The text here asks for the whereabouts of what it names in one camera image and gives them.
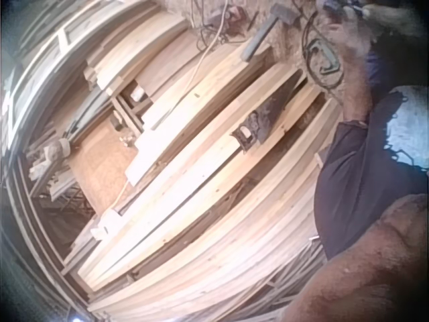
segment person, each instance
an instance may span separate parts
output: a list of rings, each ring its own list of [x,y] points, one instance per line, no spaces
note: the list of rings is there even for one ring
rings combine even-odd
[[[363,9],[380,17],[380,7]],[[429,321],[427,67],[400,60],[383,75],[371,29],[351,8],[327,31],[345,72],[343,121],[314,196],[328,262],[282,321]],[[407,52],[414,35],[396,51]]]
[[[394,64],[399,71],[390,68],[397,77],[384,76],[385,65],[376,68],[373,57],[380,61],[385,54],[371,46],[371,30],[353,9],[346,7],[345,13],[346,19],[327,27],[343,61],[344,121],[314,196],[316,227],[328,259],[352,246],[395,200],[428,193],[427,50],[420,67],[399,60]],[[395,55],[408,51],[404,43],[392,50]]]

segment hand saw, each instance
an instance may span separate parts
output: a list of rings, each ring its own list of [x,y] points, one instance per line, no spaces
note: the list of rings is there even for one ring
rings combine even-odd
[[[282,86],[268,97],[257,109],[252,111],[246,120],[231,135],[237,139],[246,153],[256,141],[263,144],[279,119],[286,103],[302,76],[302,70],[295,72]]]

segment hammer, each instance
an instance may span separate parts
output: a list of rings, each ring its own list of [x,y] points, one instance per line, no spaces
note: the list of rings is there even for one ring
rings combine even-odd
[[[288,9],[284,5],[280,5],[279,3],[275,3],[269,10],[269,13],[270,15],[267,21],[262,25],[261,29],[258,30],[255,37],[253,37],[253,39],[250,41],[250,43],[247,45],[247,47],[241,54],[242,61],[249,62],[251,60],[254,53],[261,45],[265,37],[268,35],[270,30],[273,28],[277,20],[280,19],[287,25],[292,25],[294,24],[296,18],[299,17],[297,13],[295,13],[291,9]]]

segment hammer head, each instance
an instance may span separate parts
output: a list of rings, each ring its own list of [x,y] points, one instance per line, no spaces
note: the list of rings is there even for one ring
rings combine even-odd
[[[293,25],[296,18],[300,16],[295,11],[285,7],[284,5],[280,5],[279,3],[275,3],[269,12],[287,25]]]

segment power cord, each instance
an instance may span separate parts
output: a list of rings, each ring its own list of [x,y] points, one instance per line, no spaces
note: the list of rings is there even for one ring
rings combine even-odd
[[[318,12],[316,10],[314,13],[312,13],[310,17],[308,17],[304,13],[304,10],[296,4],[295,0],[292,0],[292,3],[295,6],[295,8],[300,12],[301,16],[307,21],[302,31],[301,51],[302,51],[302,57],[306,63],[308,73],[310,74],[310,76],[313,78],[314,82],[318,86],[325,89],[338,102],[338,104],[343,105],[343,102],[332,92],[332,89],[337,88],[342,83],[344,78],[344,72],[341,72],[341,75],[337,82],[333,84],[326,84],[320,79],[320,77],[313,71],[311,67],[312,53],[307,50],[308,34],[310,33],[310,28],[313,29],[318,34],[318,36],[326,43],[326,46],[332,50],[332,46],[330,45],[330,42],[328,41],[328,39],[326,39],[326,37],[314,26],[314,19],[316,18]],[[332,50],[332,53],[334,53],[335,58],[338,59],[338,56],[336,55],[334,50]]]

